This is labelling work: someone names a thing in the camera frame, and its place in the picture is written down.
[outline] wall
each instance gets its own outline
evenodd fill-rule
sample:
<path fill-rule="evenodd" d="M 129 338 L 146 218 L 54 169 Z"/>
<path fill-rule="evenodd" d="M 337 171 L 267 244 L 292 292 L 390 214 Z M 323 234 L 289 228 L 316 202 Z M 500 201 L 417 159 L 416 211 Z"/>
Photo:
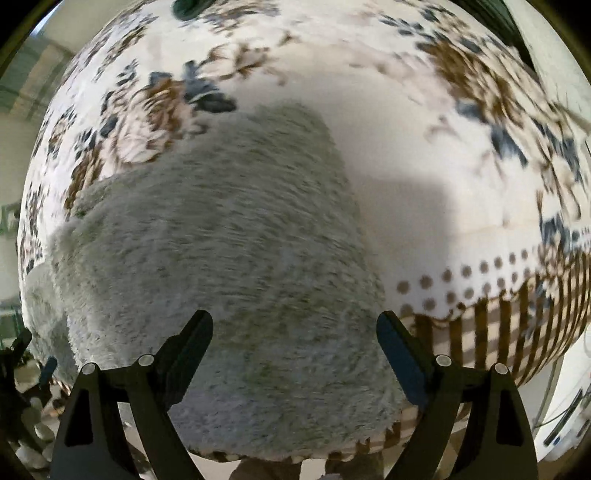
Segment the wall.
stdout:
<path fill-rule="evenodd" d="M 546 93 L 591 122 L 591 85 L 550 23 L 525 0 L 504 0 L 519 27 Z"/>
<path fill-rule="evenodd" d="M 0 205 L 20 202 L 38 125 L 0 113 Z M 0 236 L 0 300 L 18 294 L 16 235 Z"/>
<path fill-rule="evenodd" d="M 135 0 L 64 0 L 47 21 L 43 34 L 77 53 L 115 15 L 134 3 Z"/>

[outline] brown floral pattern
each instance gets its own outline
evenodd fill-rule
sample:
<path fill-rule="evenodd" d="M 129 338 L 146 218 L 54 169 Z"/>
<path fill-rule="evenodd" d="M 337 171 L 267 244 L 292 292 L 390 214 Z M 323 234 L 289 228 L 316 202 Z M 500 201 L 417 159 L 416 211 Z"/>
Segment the brown floral pattern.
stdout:
<path fill-rule="evenodd" d="M 580 219 L 581 204 L 589 201 L 570 114 L 547 100 L 536 76 L 498 40 L 476 36 L 446 9 L 428 2 L 420 8 L 434 27 L 433 34 L 422 35 L 417 47 L 430 56 L 448 83 L 458 113 L 490 126 L 495 162 L 517 157 L 523 168 L 542 179 L 544 188 L 534 201 L 540 213 L 539 260 L 547 270 L 544 282 L 550 289 L 542 294 L 551 297 L 556 279 L 580 248 L 580 232 L 570 225 Z M 400 27 L 400 22 L 391 21 Z M 543 215 L 545 204 L 559 209 Z"/>
<path fill-rule="evenodd" d="M 79 162 L 72 171 L 72 181 L 64 201 L 64 208 L 68 216 L 74 206 L 77 193 L 92 185 L 99 178 L 105 164 L 104 158 L 100 156 L 102 142 L 97 141 L 96 131 L 92 131 L 92 129 L 78 135 L 74 149 Z"/>
<path fill-rule="evenodd" d="M 222 0 L 208 8 L 200 18 L 212 25 L 214 32 L 225 32 L 229 37 L 248 15 L 274 17 L 279 13 L 279 7 L 272 0 Z"/>
<path fill-rule="evenodd" d="M 82 49 L 80 50 L 70 64 L 66 67 L 66 71 L 62 75 L 61 85 L 64 85 L 72 76 L 76 76 L 83 69 L 85 69 L 96 54 L 107 45 L 111 35 L 117 28 L 127 28 L 136 18 L 137 14 L 141 12 L 142 7 L 149 5 L 156 0 L 140 0 L 136 4 L 123 10 L 113 20 L 107 23 L 100 32 Z"/>
<path fill-rule="evenodd" d="M 70 215 L 76 195 L 96 181 L 108 165 L 109 173 L 157 160 L 177 140 L 207 132 L 203 113 L 236 109 L 236 101 L 202 76 L 201 66 L 189 61 L 181 79 L 168 72 L 152 72 L 146 87 L 137 87 L 133 61 L 117 75 L 116 86 L 103 98 L 98 130 L 79 134 L 74 150 L 76 167 L 64 201 Z"/>
<path fill-rule="evenodd" d="M 47 144 L 47 162 L 56 160 L 57 154 L 60 152 L 61 142 L 68 129 L 74 124 L 76 120 L 76 113 L 73 107 L 69 107 L 62 113 L 56 124 L 51 130 L 51 135 Z"/>
<path fill-rule="evenodd" d="M 296 41 L 286 33 L 280 41 L 282 46 L 289 41 Z M 207 59 L 202 62 L 201 71 L 209 78 L 218 81 L 249 78 L 254 71 L 261 69 L 263 73 L 277 77 L 279 85 L 285 85 L 287 75 L 272 66 L 273 58 L 269 47 L 253 47 L 248 43 L 222 44 L 212 48 Z"/>
<path fill-rule="evenodd" d="M 25 197 L 24 211 L 27 215 L 27 224 L 30 235 L 28 238 L 24 236 L 21 238 L 21 243 L 18 246 L 18 255 L 21 262 L 21 268 L 25 273 L 29 273 L 35 266 L 36 260 L 42 258 L 41 242 L 39 241 L 39 228 L 37 226 L 39 212 L 43 208 L 43 203 L 46 199 L 47 193 L 40 186 L 37 190 L 28 189 Z"/>
<path fill-rule="evenodd" d="M 150 25 L 157 18 L 158 17 L 155 17 L 154 15 L 148 15 L 144 17 L 137 26 L 135 26 L 131 31 L 127 32 L 120 40 L 112 45 L 107 52 L 107 55 L 103 59 L 103 62 L 97 69 L 93 80 L 96 82 L 98 79 L 100 79 L 105 69 L 115 60 L 117 60 L 125 50 L 132 47 L 133 45 L 136 45 L 137 42 L 144 38 L 148 29 L 148 25 Z"/>

